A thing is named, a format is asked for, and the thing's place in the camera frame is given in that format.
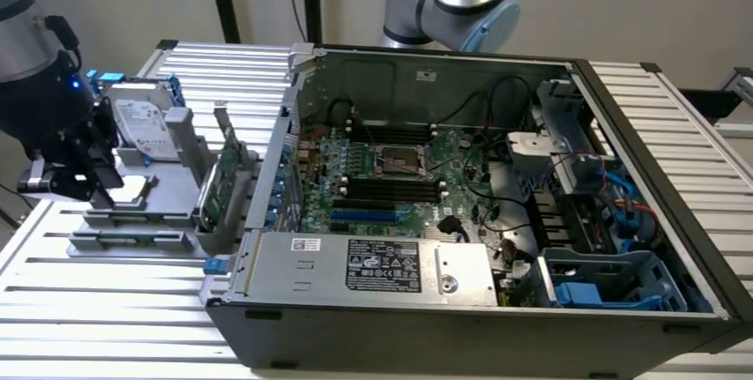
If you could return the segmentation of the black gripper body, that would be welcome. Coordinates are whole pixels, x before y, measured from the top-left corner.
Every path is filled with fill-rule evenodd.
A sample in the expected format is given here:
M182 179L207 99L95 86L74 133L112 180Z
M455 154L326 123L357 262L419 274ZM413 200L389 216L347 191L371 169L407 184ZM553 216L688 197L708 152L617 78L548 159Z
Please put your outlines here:
M60 51L35 75L2 84L2 131L15 138L28 159L76 164L71 140L96 164L114 163L116 126L111 100L96 99Z

